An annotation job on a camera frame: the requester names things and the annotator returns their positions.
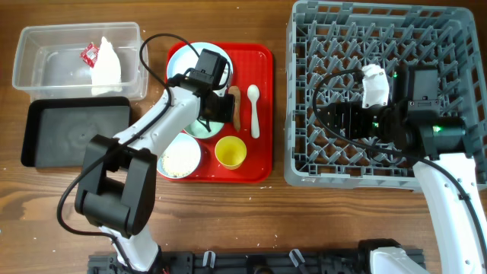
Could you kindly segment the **green bowl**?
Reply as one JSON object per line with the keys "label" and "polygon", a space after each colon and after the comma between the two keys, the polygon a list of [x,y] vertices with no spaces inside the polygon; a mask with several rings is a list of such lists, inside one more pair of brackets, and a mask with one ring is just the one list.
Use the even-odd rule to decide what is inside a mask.
{"label": "green bowl", "polygon": [[186,134],[191,135],[195,139],[210,139],[217,135],[223,127],[223,123],[214,121],[206,122],[205,120],[198,119],[183,130]]}

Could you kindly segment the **white plastic spoon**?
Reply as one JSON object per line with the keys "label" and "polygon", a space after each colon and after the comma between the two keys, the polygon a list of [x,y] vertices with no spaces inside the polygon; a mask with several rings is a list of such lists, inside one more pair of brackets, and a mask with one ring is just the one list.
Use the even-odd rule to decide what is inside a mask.
{"label": "white plastic spoon", "polygon": [[259,99],[259,88],[255,84],[251,84],[247,89],[247,96],[251,103],[251,135],[254,139],[260,136],[259,118],[257,113],[257,101]]}

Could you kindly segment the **yellow plastic cup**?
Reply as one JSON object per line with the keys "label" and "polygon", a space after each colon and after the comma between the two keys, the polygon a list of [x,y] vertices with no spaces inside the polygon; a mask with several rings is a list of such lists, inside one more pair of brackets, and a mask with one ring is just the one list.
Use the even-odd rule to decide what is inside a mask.
{"label": "yellow plastic cup", "polygon": [[225,136],[215,145],[215,157],[228,170],[236,170],[247,157],[247,147],[242,139]]}

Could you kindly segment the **light blue rice bowl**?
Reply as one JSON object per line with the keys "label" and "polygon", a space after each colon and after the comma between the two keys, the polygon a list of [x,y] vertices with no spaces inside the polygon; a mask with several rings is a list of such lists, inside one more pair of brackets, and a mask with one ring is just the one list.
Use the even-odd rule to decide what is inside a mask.
{"label": "light blue rice bowl", "polygon": [[157,170],[163,177],[182,179],[196,170],[201,161],[199,143],[185,133],[179,133],[158,160]]}

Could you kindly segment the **white napkin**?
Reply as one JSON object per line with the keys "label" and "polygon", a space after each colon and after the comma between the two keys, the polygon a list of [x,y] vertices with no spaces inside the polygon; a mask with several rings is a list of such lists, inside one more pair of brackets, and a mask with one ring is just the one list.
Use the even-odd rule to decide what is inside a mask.
{"label": "white napkin", "polygon": [[93,96],[109,92],[120,92],[121,65],[118,55],[111,42],[102,37],[97,61],[91,69],[91,81],[94,86],[91,89]]}

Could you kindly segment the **red sauce packet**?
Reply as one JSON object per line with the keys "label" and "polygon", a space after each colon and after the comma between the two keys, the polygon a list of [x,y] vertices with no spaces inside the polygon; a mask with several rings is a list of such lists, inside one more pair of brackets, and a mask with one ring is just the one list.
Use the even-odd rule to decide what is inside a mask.
{"label": "red sauce packet", "polygon": [[90,68],[93,68],[98,57],[99,48],[93,43],[90,43],[80,54],[80,58]]}

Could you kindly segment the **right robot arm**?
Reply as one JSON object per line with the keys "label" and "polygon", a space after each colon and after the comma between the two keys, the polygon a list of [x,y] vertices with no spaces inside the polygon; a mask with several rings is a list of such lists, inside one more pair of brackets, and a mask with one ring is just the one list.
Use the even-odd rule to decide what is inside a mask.
{"label": "right robot arm", "polygon": [[428,203],[444,272],[486,271],[486,217],[473,145],[461,118],[412,103],[371,109],[330,104],[314,112],[336,138],[412,165]]}

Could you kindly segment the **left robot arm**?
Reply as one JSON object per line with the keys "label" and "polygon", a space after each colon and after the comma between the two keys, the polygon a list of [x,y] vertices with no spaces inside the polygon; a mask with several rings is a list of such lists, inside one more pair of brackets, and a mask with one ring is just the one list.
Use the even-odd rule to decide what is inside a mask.
{"label": "left robot arm", "polygon": [[86,148],[82,172],[72,182],[75,211],[107,237],[118,267],[128,273],[160,273],[161,247],[148,220],[154,209],[157,163],[170,143],[197,119],[227,123],[236,98],[207,85],[181,84],[137,122],[113,137],[96,135]]}

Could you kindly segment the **grey dishwasher rack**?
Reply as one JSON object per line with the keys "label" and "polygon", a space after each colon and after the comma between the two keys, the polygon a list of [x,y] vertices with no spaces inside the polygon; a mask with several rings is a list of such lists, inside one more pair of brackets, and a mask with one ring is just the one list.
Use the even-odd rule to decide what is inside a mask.
{"label": "grey dishwasher rack", "polygon": [[418,190],[405,160],[330,138],[313,109],[361,101],[349,69],[378,64],[391,74],[400,65],[433,65],[441,115],[465,120],[477,186],[486,188],[486,69],[470,10],[299,1],[292,7],[286,40],[288,184]]}

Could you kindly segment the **black waste tray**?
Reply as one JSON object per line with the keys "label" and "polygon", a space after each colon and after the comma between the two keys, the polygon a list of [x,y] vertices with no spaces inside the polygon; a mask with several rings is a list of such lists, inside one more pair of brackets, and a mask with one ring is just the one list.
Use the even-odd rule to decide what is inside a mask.
{"label": "black waste tray", "polygon": [[86,97],[35,100],[30,104],[21,163],[25,167],[82,165],[89,141],[112,137],[129,126],[126,97]]}

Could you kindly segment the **light blue plate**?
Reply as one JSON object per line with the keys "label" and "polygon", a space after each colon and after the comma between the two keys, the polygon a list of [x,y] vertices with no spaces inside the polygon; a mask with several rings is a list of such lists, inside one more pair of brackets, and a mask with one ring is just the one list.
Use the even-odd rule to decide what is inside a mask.
{"label": "light blue plate", "polygon": [[[218,96],[222,97],[231,86],[231,82],[233,80],[234,67],[230,56],[221,47],[216,46],[213,43],[195,42],[192,43],[192,46],[195,48],[198,54],[200,54],[204,49],[208,49],[220,54],[228,61],[219,83],[221,88],[214,90]],[[169,59],[166,73],[167,78],[172,78],[176,74],[183,74],[188,68],[195,68],[197,60],[198,57],[193,50],[190,49],[189,46],[183,45],[183,47],[179,48]]]}

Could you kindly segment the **clear plastic bin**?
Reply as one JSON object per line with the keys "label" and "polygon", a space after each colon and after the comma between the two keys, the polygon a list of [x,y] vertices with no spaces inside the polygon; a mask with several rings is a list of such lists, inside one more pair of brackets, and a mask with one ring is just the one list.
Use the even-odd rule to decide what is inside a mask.
{"label": "clear plastic bin", "polygon": [[[106,38],[121,66],[116,84],[93,84],[92,68],[81,58]],[[142,100],[148,72],[142,68],[140,28],[135,22],[61,24],[25,27],[14,59],[12,86],[31,100],[77,97],[127,97]]]}

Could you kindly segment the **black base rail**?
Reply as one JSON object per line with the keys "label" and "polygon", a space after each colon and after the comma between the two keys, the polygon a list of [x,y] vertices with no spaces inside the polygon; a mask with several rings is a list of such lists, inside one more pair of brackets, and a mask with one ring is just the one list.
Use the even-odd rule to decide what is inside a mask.
{"label": "black base rail", "polygon": [[[352,249],[303,252],[309,273],[369,273],[365,255]],[[255,273],[261,267],[273,273],[299,273],[289,253],[218,253],[214,266],[206,266],[202,254],[163,252],[162,273]]]}

